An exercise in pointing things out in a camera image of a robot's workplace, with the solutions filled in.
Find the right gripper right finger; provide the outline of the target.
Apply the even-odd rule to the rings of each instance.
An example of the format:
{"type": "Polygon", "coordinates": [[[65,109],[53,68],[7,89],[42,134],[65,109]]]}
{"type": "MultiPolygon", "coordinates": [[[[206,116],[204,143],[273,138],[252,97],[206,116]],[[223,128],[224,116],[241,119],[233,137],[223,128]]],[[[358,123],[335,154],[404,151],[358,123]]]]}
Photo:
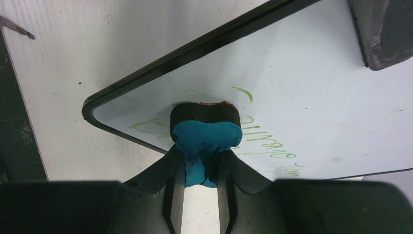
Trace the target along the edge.
{"type": "Polygon", "coordinates": [[[223,234],[410,234],[413,208],[394,185],[262,176],[232,151],[215,159],[223,234]]]}

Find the blue whiteboard eraser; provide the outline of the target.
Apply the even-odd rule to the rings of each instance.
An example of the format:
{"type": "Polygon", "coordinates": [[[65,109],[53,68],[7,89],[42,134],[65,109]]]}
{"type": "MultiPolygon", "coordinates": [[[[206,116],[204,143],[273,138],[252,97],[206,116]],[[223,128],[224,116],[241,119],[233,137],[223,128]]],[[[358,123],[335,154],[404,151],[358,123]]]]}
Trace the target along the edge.
{"type": "Polygon", "coordinates": [[[170,136],[184,156],[185,186],[216,188],[218,155],[243,137],[239,111],[228,102],[180,103],[170,114],[170,136]]]}

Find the small black-framed whiteboard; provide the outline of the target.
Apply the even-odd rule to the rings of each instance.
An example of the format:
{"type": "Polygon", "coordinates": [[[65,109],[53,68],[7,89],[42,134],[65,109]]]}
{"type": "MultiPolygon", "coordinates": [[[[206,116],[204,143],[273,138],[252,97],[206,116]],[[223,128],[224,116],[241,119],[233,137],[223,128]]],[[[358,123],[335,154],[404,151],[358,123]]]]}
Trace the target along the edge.
{"type": "Polygon", "coordinates": [[[347,0],[271,0],[87,98],[90,124],[165,153],[172,109],[234,105],[269,179],[413,167],[413,58],[364,65],[347,0]]]}

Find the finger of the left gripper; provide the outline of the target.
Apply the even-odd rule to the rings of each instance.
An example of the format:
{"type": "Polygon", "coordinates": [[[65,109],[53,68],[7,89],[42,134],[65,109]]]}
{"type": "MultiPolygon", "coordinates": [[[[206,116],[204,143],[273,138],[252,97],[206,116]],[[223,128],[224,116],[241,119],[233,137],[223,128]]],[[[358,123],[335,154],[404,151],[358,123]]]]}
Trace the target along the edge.
{"type": "Polygon", "coordinates": [[[413,57],[412,0],[349,0],[364,65],[379,71],[413,57]]]}

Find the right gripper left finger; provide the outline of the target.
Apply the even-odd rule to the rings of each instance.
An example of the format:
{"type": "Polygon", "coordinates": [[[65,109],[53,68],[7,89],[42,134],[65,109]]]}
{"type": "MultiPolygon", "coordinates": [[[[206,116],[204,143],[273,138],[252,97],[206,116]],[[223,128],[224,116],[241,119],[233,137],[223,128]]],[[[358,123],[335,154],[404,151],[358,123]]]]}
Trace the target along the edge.
{"type": "Polygon", "coordinates": [[[172,147],[118,181],[1,182],[3,234],[178,234],[185,169],[172,147]]]}

